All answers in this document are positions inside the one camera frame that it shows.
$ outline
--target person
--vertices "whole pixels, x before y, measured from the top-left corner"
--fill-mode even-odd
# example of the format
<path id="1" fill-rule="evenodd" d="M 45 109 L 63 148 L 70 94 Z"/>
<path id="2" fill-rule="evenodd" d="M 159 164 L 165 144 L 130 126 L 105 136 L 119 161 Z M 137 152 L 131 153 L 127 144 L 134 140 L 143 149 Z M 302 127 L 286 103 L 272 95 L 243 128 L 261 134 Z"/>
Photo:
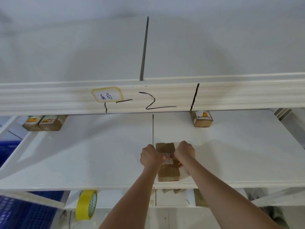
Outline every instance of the person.
<path id="1" fill-rule="evenodd" d="M 186 141 L 174 152 L 179 167 L 184 166 L 192 176 L 222 229 L 280 229 L 268 215 L 236 190 L 205 169 L 195 158 L 195 149 Z M 140 158 L 142 174 L 111 210 L 99 229 L 143 229 L 155 177 L 163 156 L 148 145 Z"/>

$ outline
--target box with label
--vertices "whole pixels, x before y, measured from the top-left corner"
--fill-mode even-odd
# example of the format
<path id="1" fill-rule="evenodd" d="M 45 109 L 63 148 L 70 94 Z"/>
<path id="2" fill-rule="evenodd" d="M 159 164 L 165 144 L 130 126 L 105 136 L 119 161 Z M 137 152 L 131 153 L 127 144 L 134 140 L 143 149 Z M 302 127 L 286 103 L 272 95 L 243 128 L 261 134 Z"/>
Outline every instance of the box with label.
<path id="1" fill-rule="evenodd" d="M 43 131 L 58 131 L 63 126 L 68 115 L 47 115 L 39 123 Z"/>
<path id="2" fill-rule="evenodd" d="M 157 143 L 156 150 L 162 154 L 171 155 L 175 152 L 174 143 Z M 178 161 L 173 159 L 171 163 L 162 164 L 158 173 L 159 182 L 179 181 L 180 171 Z"/>
<path id="3" fill-rule="evenodd" d="M 195 205 L 201 207 L 209 207 L 206 200 L 202 196 L 199 189 L 194 189 L 194 196 L 195 196 Z"/>
<path id="4" fill-rule="evenodd" d="M 195 127 L 210 127 L 213 122 L 209 111 L 190 111 L 190 114 Z"/>
<path id="5" fill-rule="evenodd" d="M 29 118 L 22 125 L 22 127 L 31 132 L 42 131 L 38 124 L 41 122 L 43 117 L 44 116 L 29 116 Z"/>

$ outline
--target blue plastic crate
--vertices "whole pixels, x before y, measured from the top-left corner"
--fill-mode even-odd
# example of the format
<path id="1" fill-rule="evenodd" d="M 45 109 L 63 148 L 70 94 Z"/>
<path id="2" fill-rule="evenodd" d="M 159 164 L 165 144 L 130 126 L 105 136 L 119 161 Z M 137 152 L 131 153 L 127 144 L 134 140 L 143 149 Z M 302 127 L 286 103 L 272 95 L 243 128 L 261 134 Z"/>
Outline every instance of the blue plastic crate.
<path id="1" fill-rule="evenodd" d="M 20 141 L 0 142 L 0 167 Z M 60 201 L 64 191 L 35 191 L 33 194 Z M 0 196 L 0 229 L 48 229 L 57 209 Z"/>

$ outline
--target roll of tape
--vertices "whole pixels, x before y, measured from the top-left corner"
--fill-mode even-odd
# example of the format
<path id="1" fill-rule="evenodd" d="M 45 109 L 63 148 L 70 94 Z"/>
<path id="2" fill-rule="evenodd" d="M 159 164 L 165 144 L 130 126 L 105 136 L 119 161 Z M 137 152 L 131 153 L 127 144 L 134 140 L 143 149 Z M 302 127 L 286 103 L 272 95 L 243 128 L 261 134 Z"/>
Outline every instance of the roll of tape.
<path id="1" fill-rule="evenodd" d="M 90 220 L 95 212 L 96 202 L 97 191 L 82 191 L 76 205 L 76 220 Z"/>

